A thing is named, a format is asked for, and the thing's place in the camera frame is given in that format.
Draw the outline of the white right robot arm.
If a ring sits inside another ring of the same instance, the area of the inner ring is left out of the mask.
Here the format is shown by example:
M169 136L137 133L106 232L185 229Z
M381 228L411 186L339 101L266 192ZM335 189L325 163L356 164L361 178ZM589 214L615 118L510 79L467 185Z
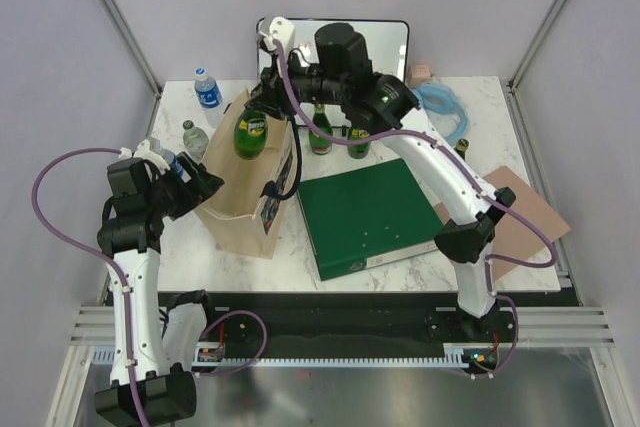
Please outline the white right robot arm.
M295 26L284 17L265 18L257 44L272 63L245 103L248 110L277 120L302 120L331 143L347 145L317 127L302 103L339 107L366 142L382 142L422 178L446 207L449 219L434 241L454 267L458 286L458 328L467 339L483 339L494 328L497 295L489 262L495 230L516 200L508 187L482 179L432 126L407 130L403 119L420 113L417 97L399 78L376 72L366 40L351 24L333 22L315 34L318 60L306 63L294 52Z

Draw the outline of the blue-label water bottle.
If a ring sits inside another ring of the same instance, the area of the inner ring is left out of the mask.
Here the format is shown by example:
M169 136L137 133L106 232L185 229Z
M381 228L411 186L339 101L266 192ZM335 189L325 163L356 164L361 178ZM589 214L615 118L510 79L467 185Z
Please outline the blue-label water bottle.
M176 155L168 149L161 149L161 156L165 160L165 162L181 177L184 182L188 182L191 177L184 170L181 163L178 161Z
M204 67L195 70L194 91L209 125L217 128L223 117L223 99L216 80Z

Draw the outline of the beige canvas tote bag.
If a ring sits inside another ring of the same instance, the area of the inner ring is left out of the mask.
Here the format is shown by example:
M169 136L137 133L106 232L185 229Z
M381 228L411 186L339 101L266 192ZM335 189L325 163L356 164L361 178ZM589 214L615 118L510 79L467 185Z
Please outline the beige canvas tote bag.
M287 203L262 192L272 181L280 194L287 193L298 159L291 124L273 118L266 120L266 146L257 158L244 160L236 154L233 130L248 99L249 91L241 91L208 144L203 165L224 184L196 208L196 215L222 251L270 259Z

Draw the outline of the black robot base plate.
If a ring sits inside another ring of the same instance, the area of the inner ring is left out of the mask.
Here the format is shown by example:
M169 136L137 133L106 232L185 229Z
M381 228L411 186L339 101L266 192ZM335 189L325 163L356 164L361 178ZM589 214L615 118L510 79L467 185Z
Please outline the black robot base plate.
M203 305L212 324L205 334L221 340L225 355L249 359L324 357L428 357L446 344L509 345L513 311L503 301L476 319L453 294L429 293L162 293L163 307L187 301Z

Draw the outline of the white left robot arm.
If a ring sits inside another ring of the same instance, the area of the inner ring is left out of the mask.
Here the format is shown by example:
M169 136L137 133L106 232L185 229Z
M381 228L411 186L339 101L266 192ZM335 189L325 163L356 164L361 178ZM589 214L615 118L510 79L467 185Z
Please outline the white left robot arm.
M140 155L107 169L112 195L97 240L112 283L115 345L110 386L94 400L97 414L113 426L159 426L193 417L196 346L220 325L203 290L178 295L160 312L164 221L195 210L224 184L186 153L176 161L178 168L163 168Z

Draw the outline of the clear glass bottle green cap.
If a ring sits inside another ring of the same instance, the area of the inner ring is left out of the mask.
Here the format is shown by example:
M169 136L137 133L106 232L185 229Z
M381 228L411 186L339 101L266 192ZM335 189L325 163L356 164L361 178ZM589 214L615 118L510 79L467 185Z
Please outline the clear glass bottle green cap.
M189 156L196 162L201 162L209 143L206 132L197 127L192 120L185 120L183 127L183 144Z

